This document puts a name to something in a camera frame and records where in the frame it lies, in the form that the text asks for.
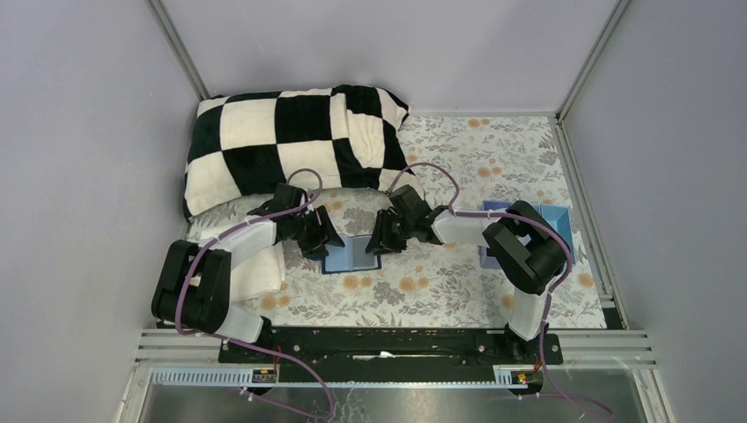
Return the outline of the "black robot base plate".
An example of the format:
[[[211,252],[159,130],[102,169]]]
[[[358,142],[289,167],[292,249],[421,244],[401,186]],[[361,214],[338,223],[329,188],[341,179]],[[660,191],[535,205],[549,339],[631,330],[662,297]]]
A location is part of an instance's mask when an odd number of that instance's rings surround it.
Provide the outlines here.
[[[319,376],[375,370],[436,375],[492,366],[532,372],[564,362],[557,336],[525,341],[503,330],[275,326],[259,345],[303,361]]]

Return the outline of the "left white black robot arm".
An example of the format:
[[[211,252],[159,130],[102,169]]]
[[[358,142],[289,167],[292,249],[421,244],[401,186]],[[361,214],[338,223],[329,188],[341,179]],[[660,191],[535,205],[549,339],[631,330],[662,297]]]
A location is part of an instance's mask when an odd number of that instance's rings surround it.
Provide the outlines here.
[[[253,344],[270,322],[230,301],[231,273],[260,251],[296,241],[304,257],[321,260],[328,245],[342,247],[326,209],[286,183],[241,223],[199,242],[178,240],[167,253],[152,297],[152,315],[181,333],[201,331]]]

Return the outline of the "blue leather card holder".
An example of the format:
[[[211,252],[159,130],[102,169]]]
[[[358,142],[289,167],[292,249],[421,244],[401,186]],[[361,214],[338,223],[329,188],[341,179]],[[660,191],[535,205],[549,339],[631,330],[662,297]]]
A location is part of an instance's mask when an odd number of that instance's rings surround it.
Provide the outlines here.
[[[327,244],[326,255],[314,260],[322,264],[322,274],[380,270],[381,257],[366,251],[370,240],[370,235],[344,237],[343,247]]]

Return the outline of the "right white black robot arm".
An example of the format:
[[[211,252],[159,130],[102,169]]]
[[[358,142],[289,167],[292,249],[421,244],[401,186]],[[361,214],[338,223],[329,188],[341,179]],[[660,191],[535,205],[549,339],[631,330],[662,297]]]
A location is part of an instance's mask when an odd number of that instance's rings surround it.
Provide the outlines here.
[[[367,252],[401,253],[409,239],[484,248],[514,287],[508,329],[525,341],[544,333],[551,291],[570,272],[573,255],[531,204],[516,201],[506,209],[488,211],[456,211],[450,205],[432,208],[409,185],[390,193],[389,200],[390,207],[376,215]]]

